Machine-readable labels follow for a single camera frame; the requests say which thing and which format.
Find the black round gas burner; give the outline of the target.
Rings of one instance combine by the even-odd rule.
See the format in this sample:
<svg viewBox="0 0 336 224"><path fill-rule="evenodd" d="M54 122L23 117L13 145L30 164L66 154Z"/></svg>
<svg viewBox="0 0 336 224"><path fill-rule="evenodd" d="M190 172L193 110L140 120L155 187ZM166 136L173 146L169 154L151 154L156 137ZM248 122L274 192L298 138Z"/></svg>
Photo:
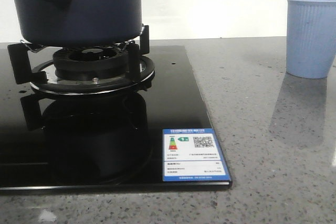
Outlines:
<svg viewBox="0 0 336 224"><path fill-rule="evenodd" d="M64 48L53 54L56 76L66 80L107 79L127 70L128 53L115 48Z"/></svg>

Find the black glass gas stove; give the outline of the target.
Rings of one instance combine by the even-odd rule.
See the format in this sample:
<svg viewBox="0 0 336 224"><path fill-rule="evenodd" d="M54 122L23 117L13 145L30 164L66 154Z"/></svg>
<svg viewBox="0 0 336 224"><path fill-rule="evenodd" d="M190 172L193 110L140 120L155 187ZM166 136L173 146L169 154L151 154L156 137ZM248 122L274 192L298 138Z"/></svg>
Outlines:
<svg viewBox="0 0 336 224"><path fill-rule="evenodd" d="M164 182L163 130L212 128L186 51L154 46L145 91L53 97L15 82L1 48L1 194L224 190Z"/></svg>

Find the black pot support grate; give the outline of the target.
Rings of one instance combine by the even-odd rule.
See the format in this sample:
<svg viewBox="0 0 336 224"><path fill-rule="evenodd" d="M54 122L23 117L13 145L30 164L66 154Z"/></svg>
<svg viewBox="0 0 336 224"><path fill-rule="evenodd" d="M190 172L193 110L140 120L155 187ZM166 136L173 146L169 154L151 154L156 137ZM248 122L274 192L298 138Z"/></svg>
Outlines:
<svg viewBox="0 0 336 224"><path fill-rule="evenodd" d="M30 66L29 52L38 53L45 46L20 42L7 47L10 62L18 84L30 83L33 90L53 95L95 95L116 93L124 90L146 90L155 76L154 62L146 57L149 49L149 26L144 25L140 32L140 42L123 41L118 44L77 48L115 48L128 53L125 73L118 76L89 81L66 80L56 76L53 58L35 68Z"/></svg>

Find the blue energy label sticker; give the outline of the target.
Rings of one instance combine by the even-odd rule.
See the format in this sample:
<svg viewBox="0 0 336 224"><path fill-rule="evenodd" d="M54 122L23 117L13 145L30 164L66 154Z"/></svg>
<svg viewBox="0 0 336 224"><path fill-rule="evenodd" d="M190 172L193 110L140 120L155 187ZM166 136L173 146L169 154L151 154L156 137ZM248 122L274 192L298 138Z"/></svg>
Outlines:
<svg viewBox="0 0 336 224"><path fill-rule="evenodd" d="M212 128L163 130L164 182L231 181Z"/></svg>

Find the light blue ribbed cup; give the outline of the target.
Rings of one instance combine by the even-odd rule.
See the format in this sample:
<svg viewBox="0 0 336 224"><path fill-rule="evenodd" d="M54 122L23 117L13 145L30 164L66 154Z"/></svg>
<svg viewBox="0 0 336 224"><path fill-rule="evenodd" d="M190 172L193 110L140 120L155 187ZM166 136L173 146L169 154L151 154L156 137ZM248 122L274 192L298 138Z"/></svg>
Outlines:
<svg viewBox="0 0 336 224"><path fill-rule="evenodd" d="M335 0L287 0L286 71L322 79L335 59Z"/></svg>

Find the dark blue cooking pot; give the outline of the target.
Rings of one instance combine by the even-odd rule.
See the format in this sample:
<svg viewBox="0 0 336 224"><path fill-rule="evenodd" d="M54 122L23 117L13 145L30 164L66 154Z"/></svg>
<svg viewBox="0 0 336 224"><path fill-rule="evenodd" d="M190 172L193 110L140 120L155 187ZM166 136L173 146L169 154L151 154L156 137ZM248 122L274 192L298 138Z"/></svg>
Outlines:
<svg viewBox="0 0 336 224"><path fill-rule="evenodd" d="M33 44L101 46L137 37L141 0L14 0L22 36Z"/></svg>

